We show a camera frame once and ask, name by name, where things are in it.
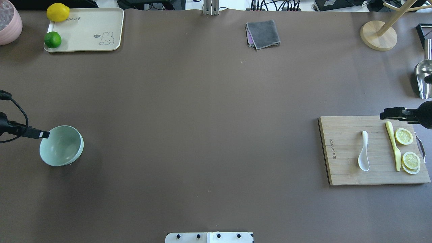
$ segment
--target scoop handle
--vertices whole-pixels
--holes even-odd
[[[431,39],[425,40],[425,60],[431,59]]]

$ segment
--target yellow knife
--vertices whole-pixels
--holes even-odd
[[[400,171],[400,150],[396,146],[396,141],[394,139],[393,125],[391,122],[386,121],[385,127],[387,127],[388,136],[390,137],[391,145],[393,146],[394,151],[394,161],[396,162],[396,170]]]

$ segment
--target towel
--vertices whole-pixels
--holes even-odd
[[[280,44],[274,20],[246,23],[246,35],[248,45],[257,50]]]

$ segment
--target lime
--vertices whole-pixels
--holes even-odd
[[[406,168],[404,164],[402,164],[402,169],[405,170],[408,174],[415,175],[420,171],[420,167],[417,169],[409,169]]]
[[[63,3],[54,3],[47,8],[47,18],[54,22],[62,22],[69,17],[69,7]]]
[[[49,48],[57,48],[61,44],[61,37],[55,31],[48,32],[45,35],[45,45]]]
[[[396,140],[403,145],[409,145],[413,142],[413,135],[410,131],[404,128],[399,128],[394,132]]]
[[[407,169],[416,170],[420,168],[420,158],[417,154],[413,152],[406,152],[403,154],[402,162],[407,167]]]

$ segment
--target table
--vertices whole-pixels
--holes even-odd
[[[404,15],[396,47],[379,52],[359,30],[390,14],[130,9],[119,49],[55,54],[42,47],[44,12],[20,15],[21,36],[0,47],[1,89],[31,126],[77,128],[84,151],[51,167],[38,140],[0,145],[1,242],[432,239],[432,185],[329,186],[318,129],[320,116],[423,103],[410,78],[430,13]],[[246,22],[269,19],[281,45],[247,47]],[[11,102],[0,108],[23,122]],[[414,127],[431,153],[431,131]]]

